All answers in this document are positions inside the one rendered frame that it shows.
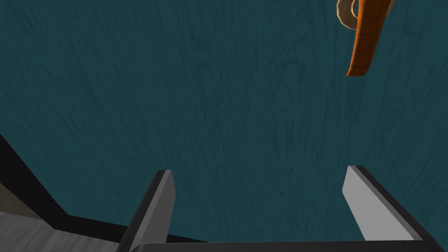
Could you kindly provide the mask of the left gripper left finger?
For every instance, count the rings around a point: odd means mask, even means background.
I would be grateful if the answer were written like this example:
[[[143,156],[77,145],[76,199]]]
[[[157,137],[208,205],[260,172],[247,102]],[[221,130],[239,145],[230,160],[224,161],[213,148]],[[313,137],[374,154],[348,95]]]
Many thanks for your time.
[[[159,170],[138,206],[116,252],[140,252],[149,243],[166,243],[176,190],[172,170]]]

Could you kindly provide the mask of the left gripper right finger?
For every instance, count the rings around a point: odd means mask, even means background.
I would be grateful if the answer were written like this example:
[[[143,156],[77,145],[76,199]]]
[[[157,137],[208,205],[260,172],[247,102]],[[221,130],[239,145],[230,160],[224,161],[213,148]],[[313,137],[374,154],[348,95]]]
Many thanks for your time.
[[[434,240],[365,167],[347,168],[342,193],[365,240]]]

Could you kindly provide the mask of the teal door leaf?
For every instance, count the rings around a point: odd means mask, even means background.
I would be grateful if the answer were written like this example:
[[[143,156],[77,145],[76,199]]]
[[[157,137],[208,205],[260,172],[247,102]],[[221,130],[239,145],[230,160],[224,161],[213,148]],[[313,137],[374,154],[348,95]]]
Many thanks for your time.
[[[0,0],[0,133],[69,214],[170,234],[358,240],[362,165],[448,252],[448,0],[397,0],[362,77],[337,0]]]

